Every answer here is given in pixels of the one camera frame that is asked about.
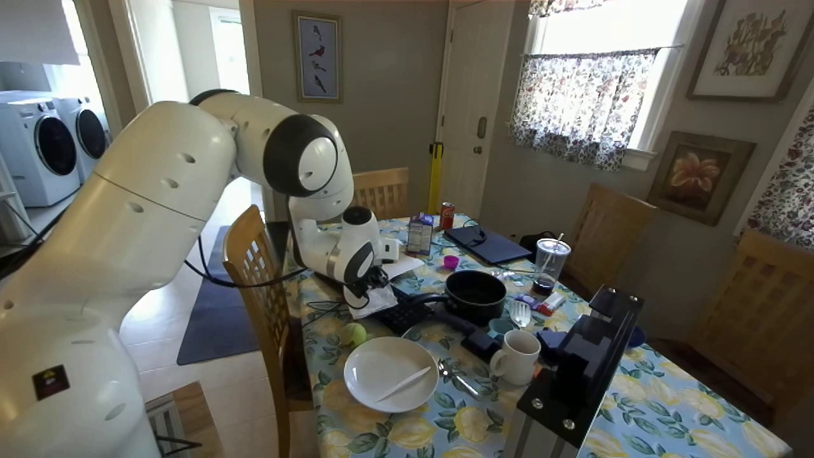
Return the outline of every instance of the window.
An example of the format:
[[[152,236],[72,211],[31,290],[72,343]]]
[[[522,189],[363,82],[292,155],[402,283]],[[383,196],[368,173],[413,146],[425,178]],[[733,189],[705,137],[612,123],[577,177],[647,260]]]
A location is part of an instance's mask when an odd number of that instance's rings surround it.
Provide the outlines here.
[[[516,140],[600,168],[652,151],[687,49],[685,10],[687,0],[532,6]]]
[[[814,249],[814,82],[738,227]]]

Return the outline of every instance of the red object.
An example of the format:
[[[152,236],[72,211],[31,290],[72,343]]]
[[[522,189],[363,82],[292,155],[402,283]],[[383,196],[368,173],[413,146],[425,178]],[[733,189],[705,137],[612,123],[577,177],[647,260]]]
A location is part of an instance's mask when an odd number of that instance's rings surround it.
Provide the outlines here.
[[[452,208],[452,203],[443,202],[443,203],[439,203],[439,221],[437,221],[437,227],[439,227],[443,232],[448,232],[448,229],[452,229],[452,221],[455,221],[455,208]]]
[[[555,315],[553,308],[547,308],[544,304],[539,304],[537,311],[539,311],[542,315]]]

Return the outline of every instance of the laundry room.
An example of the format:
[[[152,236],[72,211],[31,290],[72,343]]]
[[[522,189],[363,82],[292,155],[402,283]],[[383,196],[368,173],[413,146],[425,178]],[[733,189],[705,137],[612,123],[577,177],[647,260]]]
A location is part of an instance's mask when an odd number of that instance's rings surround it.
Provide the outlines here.
[[[6,0],[0,16],[0,253],[31,245],[110,146],[72,0]]]

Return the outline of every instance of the bottle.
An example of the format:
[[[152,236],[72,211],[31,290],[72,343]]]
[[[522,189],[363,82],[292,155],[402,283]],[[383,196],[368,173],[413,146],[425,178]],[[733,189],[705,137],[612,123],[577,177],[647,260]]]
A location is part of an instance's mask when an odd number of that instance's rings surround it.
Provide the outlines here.
[[[406,254],[427,254],[433,243],[433,220],[427,213],[413,217],[406,225]]]
[[[455,206],[451,202],[443,202],[437,229],[448,232],[452,229],[452,221],[455,221]]]

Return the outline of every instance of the white plate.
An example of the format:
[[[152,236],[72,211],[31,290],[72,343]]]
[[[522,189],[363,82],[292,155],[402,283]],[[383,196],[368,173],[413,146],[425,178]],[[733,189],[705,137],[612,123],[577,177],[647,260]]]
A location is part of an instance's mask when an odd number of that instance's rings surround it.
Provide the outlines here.
[[[429,367],[427,375],[406,385],[405,390],[387,394],[395,385]],[[378,413],[410,413],[425,406],[437,385],[437,361],[420,343],[406,339],[371,339],[360,343],[343,367],[349,393],[366,407]]]

